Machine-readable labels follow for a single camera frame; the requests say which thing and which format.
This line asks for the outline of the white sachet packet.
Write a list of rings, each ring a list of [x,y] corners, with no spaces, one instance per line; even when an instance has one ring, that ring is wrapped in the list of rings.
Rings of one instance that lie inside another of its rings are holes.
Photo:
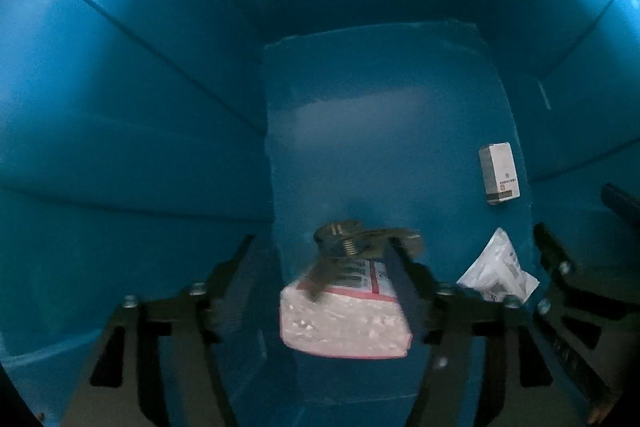
[[[498,228],[457,284],[493,303],[502,303],[508,297],[526,303],[539,281],[522,269],[509,235]]]

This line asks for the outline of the metal spring clamp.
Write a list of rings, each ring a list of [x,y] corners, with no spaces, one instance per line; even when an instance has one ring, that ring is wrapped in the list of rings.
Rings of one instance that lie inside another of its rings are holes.
[[[366,229],[357,220],[331,221],[314,232],[318,258],[305,275],[306,293],[318,301],[346,273],[349,262],[382,260],[386,245],[397,244],[412,260],[424,251],[419,232],[404,228]]]

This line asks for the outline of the small white medicine box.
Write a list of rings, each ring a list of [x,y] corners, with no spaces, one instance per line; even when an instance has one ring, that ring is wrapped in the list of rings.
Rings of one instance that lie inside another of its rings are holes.
[[[508,142],[489,144],[478,151],[478,157],[489,205],[498,205],[520,196],[518,173]]]

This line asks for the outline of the blue plastic storage bin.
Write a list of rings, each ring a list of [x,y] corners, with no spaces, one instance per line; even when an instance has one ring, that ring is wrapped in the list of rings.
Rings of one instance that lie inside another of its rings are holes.
[[[478,151],[512,147],[489,205]],[[243,426],[398,426],[399,361],[285,347],[281,286],[322,222],[418,229],[444,280],[497,227],[584,256],[639,186],[639,0],[1,0],[1,363],[61,424],[122,297],[172,295],[247,235],[257,280],[217,349]]]

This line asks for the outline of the large pink tissue pack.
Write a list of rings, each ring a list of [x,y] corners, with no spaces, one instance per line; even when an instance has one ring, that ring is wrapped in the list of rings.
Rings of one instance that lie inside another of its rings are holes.
[[[369,259],[347,262],[317,297],[308,277],[285,286],[280,336],[291,349],[334,359],[400,359],[412,343],[385,265]]]

